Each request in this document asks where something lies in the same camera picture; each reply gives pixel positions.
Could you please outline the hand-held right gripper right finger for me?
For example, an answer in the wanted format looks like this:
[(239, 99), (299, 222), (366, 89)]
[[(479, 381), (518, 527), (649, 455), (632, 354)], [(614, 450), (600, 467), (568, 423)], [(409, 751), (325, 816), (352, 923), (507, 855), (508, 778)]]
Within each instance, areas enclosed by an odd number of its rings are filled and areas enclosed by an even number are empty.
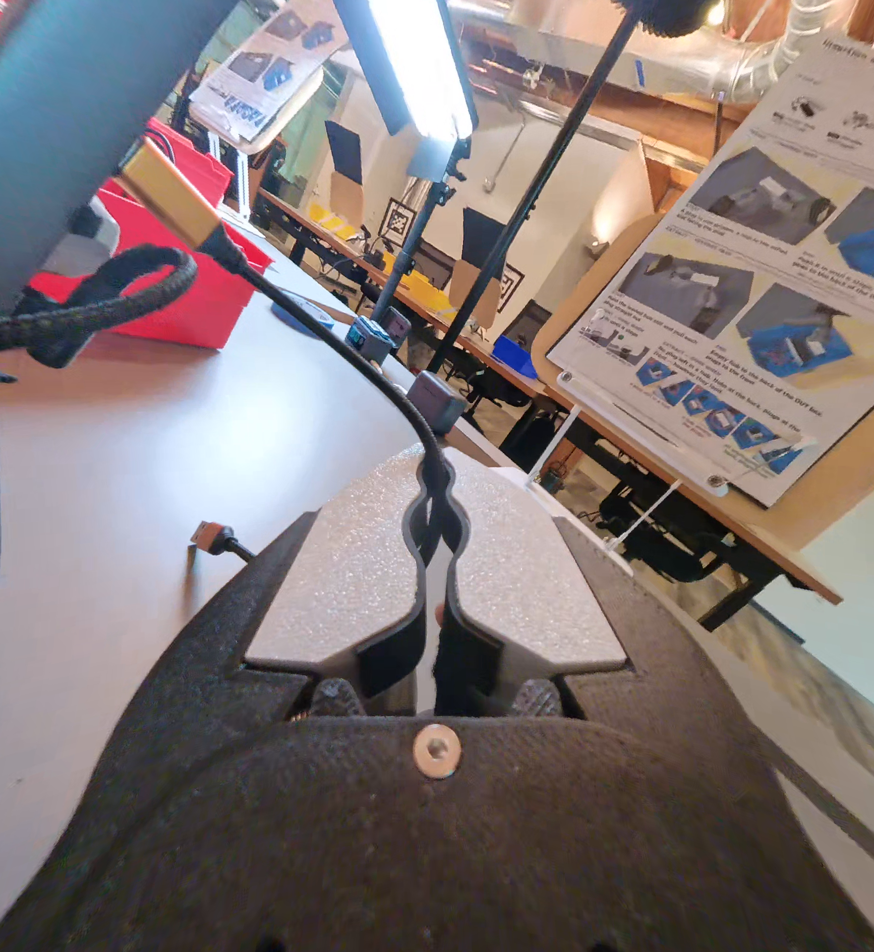
[(620, 636), (562, 530), (572, 518), (512, 468), (445, 452), (459, 529), (447, 545), (434, 663), (438, 716), (494, 716), (531, 680), (615, 672)]

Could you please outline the instruction poster on white stand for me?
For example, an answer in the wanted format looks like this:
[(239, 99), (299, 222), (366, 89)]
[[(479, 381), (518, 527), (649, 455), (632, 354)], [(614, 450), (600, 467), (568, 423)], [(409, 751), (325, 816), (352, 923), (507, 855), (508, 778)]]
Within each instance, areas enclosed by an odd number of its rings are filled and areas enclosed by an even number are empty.
[(874, 490), (874, 47), (811, 42), (541, 345), (553, 387), (801, 549)]

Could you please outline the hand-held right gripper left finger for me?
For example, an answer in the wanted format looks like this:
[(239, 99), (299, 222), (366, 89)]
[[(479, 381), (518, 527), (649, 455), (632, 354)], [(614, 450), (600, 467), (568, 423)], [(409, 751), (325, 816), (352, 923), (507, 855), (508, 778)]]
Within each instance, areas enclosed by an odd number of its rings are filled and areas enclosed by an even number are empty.
[(420, 444), (348, 483), (317, 513), (245, 650), (247, 666), (347, 680), (370, 700), (411, 676), (426, 644)]

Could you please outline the grey charger block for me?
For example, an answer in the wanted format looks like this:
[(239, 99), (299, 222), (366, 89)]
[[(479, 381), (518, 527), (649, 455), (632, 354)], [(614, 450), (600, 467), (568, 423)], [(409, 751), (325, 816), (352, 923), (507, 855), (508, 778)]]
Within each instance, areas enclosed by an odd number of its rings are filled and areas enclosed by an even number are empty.
[(395, 307), (383, 314), (383, 322), (370, 315), (358, 315), (345, 336), (346, 345), (368, 363), (383, 367), (386, 358), (407, 339), (411, 321)]
[(421, 371), (407, 390), (407, 400), (433, 434), (445, 437), (467, 409), (467, 401), (438, 374)]

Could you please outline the led light panel on stand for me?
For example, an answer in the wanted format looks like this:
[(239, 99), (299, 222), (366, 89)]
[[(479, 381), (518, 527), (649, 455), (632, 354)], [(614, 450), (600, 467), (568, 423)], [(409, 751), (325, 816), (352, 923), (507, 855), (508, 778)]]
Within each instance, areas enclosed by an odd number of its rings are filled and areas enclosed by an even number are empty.
[(419, 134), (408, 175), (429, 183), (372, 312), (380, 323), (434, 210), (453, 194), (448, 181), (460, 177), (458, 162), (470, 155), (478, 113), (445, 2), (335, 1), (334, 6), (388, 133), (411, 124)]

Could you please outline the long wooden desk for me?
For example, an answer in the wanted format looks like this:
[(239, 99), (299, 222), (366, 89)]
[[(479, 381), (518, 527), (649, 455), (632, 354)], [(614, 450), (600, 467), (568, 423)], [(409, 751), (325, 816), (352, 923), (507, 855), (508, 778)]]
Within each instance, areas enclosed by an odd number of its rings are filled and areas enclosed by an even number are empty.
[[(293, 264), (299, 265), (307, 253), (312, 253), (328, 272), (339, 276), (333, 281), (335, 287), (343, 287), (346, 282), (358, 287), (357, 312), (362, 306), (378, 302), (388, 274), (375, 268), (362, 253), (366, 230), (360, 230), (353, 242), (345, 241), (267, 190), (258, 193), (253, 218), (291, 237), (288, 257)], [(539, 420), (549, 420), (556, 431), (568, 420), (568, 405), (539, 380), (493, 357), (484, 341), (460, 338), (458, 343), (463, 346), (454, 346), (442, 372), (447, 379), (466, 383), (467, 421), (477, 425), (475, 413), (481, 402), (522, 409), (523, 415), (506, 432), (500, 449), (511, 462), (529, 470), (536, 462), (529, 457), (530, 449), (543, 449), (539, 440), (530, 439), (541, 433)], [(779, 541), (770, 541), (765, 531), (744, 529), (739, 518), (719, 519), (716, 512), (698, 505), (681, 488), (661, 499), (672, 484), (661, 477), (658, 465), (645, 469), (642, 456), (638, 451), (636, 458), (631, 458), (615, 439), (592, 427), (581, 414), (544, 462), (540, 480), (543, 488), (563, 486), (573, 466), (587, 457), (616, 482), (597, 508), (583, 513), (582, 519), (597, 529), (608, 530), (610, 541), (621, 543), (621, 554), (628, 561), (643, 562), (669, 581), (684, 584), (701, 581), (722, 565), (738, 573), (741, 583), (701, 616), (702, 626), (710, 631), (780, 577), (787, 578), (796, 589), (813, 591), (828, 603), (842, 602), (832, 586), (820, 580), (819, 572), (807, 567), (800, 554)]]

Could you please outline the tilted instruction poster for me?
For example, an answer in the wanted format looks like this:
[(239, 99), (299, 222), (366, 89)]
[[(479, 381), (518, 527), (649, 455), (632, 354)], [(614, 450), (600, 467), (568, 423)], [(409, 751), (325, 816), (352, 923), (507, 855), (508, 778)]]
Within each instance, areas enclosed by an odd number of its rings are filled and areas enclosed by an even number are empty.
[(252, 158), (268, 153), (286, 125), (321, 85), (322, 55), (304, 45), (318, 25), (305, 2), (285, 2), (218, 65), (190, 96), (192, 120), (203, 126), (209, 151), (237, 152), (238, 213), (251, 217)]

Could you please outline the blue tape roll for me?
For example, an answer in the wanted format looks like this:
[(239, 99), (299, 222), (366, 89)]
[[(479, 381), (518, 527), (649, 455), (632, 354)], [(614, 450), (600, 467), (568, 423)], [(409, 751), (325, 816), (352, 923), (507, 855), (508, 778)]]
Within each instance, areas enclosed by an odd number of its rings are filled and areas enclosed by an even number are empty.
[[(317, 303), (314, 303), (307, 298), (291, 292), (284, 292), (284, 294), (288, 300), (293, 302), (303, 312), (307, 312), (309, 317), (316, 324), (320, 324), (328, 331), (334, 329), (336, 325), (334, 317), (329, 315)], [(271, 309), (273, 314), (287, 327), (300, 333), (304, 337), (309, 339), (317, 339), (317, 335), (313, 332), (313, 330), (306, 324), (303, 324), (296, 314), (288, 311), (288, 309), (281, 302), (273, 302)]]

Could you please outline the black stand pole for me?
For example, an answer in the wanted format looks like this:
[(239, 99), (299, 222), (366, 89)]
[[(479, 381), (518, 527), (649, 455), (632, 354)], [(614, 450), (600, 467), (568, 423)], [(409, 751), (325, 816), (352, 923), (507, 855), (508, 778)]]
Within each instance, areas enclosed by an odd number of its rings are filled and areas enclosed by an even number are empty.
[(573, 137), (583, 124), (584, 118), (595, 103), (597, 95), (617, 64), (626, 44), (638, 28), (660, 38), (680, 38), (706, 23), (713, 1), (623, 1), (617, 2), (622, 11), (621, 23), (614, 31), (597, 65), (586, 80), (582, 91), (564, 120), (560, 131), (548, 149), (538, 171), (528, 184), (499, 239), (494, 244), (484, 265), (480, 268), (464, 302), (443, 339), (439, 341), (428, 364), (428, 371), (438, 373), (443, 361), (450, 355), (454, 343), (473, 317), (476, 307), (487, 291), (491, 279), (502, 265), (505, 254), (515, 241), (521, 227), (537, 205), (544, 186), (551, 178)]

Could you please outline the red plastic bin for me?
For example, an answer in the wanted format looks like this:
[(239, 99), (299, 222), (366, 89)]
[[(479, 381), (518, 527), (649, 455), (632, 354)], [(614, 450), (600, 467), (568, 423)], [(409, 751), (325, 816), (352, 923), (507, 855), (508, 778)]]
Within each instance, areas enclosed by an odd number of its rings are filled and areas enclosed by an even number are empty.
[[(197, 187), (215, 207), (221, 202), (231, 179), (229, 173), (222, 182), (198, 184)], [(185, 251), (185, 245), (173, 236), (150, 212), (127, 197), (121, 185), (110, 180), (99, 190), (110, 214), (120, 229), (118, 251), (139, 244), (171, 246)], [(240, 246), (251, 267), (260, 275), (272, 259), (252, 244), (243, 232), (226, 225), (229, 237)], [(131, 323), (115, 327), (111, 332), (131, 337), (164, 341), (175, 344), (220, 351), (228, 342), (241, 312), (249, 303), (253, 287), (240, 277), (227, 273), (209, 257), (196, 254), (198, 274), (189, 290), (167, 307)], [(57, 303), (66, 299), (80, 284), (80, 278), (67, 278), (50, 273), (37, 273), (30, 286)]]
[(226, 196), (233, 173), (218, 159), (194, 147), (192, 140), (150, 118), (145, 135), (214, 207)]

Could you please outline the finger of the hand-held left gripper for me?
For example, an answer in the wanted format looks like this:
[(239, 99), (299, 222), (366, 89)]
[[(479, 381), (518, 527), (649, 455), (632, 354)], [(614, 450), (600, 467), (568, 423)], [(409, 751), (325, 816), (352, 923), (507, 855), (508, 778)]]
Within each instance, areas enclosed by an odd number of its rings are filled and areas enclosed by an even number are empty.
[(86, 277), (96, 272), (116, 252), (121, 227), (101, 198), (92, 197), (75, 210), (67, 231), (41, 265), (43, 273)]

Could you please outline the blue plastic bin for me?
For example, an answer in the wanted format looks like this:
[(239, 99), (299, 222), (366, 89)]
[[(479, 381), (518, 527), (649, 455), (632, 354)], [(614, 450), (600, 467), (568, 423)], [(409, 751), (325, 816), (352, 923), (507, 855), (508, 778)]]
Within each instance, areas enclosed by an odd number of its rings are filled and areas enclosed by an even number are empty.
[(530, 352), (518, 342), (506, 336), (500, 336), (494, 342), (491, 355), (494, 360), (509, 367), (515, 374), (530, 380), (538, 379)]

